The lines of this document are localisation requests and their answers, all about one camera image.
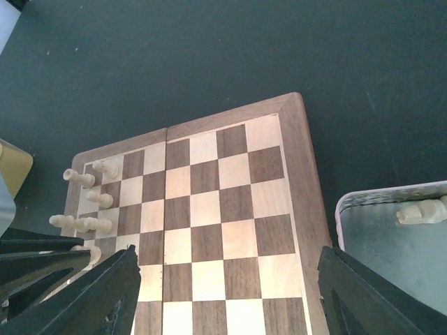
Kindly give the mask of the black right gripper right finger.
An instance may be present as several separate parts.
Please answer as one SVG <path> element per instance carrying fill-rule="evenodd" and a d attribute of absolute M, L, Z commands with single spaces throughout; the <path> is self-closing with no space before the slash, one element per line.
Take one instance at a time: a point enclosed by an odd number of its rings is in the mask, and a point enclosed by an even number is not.
<path fill-rule="evenodd" d="M 340 248 L 324 246 L 318 286 L 331 334 L 445 334 L 446 316 Z"/>

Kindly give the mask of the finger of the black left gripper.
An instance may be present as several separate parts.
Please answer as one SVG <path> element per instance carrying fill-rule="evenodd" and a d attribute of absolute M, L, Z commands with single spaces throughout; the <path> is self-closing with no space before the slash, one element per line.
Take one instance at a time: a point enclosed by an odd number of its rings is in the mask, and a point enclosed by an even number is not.
<path fill-rule="evenodd" d="M 84 239 L 40 234 L 8 228 L 1 236 L 1 253 L 26 253 L 39 251 L 69 251 L 74 246 L 83 246 Z"/>
<path fill-rule="evenodd" d="M 90 262 L 88 250 L 1 257 L 1 319 L 41 303 Z"/>

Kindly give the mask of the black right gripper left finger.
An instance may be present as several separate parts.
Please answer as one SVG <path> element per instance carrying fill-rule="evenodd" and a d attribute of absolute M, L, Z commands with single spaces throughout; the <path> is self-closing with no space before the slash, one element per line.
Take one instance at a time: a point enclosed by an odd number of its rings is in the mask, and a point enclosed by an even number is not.
<path fill-rule="evenodd" d="M 10 320 L 1 319 L 1 333 L 131 333 L 141 283 L 134 245 L 76 280 L 72 277 L 69 285 L 62 283 L 41 303 Z"/>

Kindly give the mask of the light chess pawn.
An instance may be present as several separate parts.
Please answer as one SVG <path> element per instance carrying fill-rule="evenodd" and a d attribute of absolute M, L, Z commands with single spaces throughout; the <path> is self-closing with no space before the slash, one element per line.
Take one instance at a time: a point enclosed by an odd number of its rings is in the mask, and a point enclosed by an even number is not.
<path fill-rule="evenodd" d="M 89 201 L 95 202 L 102 208 L 110 208 L 113 205 L 113 197 L 108 193 L 98 193 L 96 191 L 88 191 L 86 197 Z"/>
<path fill-rule="evenodd" d="M 94 161 L 92 163 L 93 170 L 101 172 L 110 179 L 115 179 L 119 174 L 118 165 L 104 161 Z"/>

